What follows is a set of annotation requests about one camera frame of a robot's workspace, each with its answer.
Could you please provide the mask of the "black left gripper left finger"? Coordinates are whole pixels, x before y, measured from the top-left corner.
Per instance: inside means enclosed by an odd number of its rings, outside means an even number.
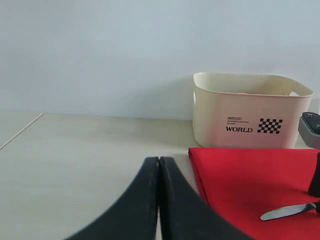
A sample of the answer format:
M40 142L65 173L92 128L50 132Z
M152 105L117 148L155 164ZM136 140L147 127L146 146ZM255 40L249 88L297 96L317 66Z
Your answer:
M154 240L158 220L159 158L144 159L124 193L69 240Z

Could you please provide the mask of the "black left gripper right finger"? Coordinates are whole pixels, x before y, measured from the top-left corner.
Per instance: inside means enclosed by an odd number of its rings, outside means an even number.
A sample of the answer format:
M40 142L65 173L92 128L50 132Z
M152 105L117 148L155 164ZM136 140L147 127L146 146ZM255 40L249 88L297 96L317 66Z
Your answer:
M163 240L250 240L190 186L172 157L159 159L159 214Z

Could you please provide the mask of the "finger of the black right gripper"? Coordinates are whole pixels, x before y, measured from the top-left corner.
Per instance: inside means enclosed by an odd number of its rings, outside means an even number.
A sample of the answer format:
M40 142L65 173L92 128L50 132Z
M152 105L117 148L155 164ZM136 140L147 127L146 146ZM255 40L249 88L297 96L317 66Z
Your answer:
M315 171L308 187L308 194L315 198L320 197L320 153L317 154Z
M317 201L317 202L315 203L315 210L316 210L316 212L317 212L318 214L320 214L320 201Z

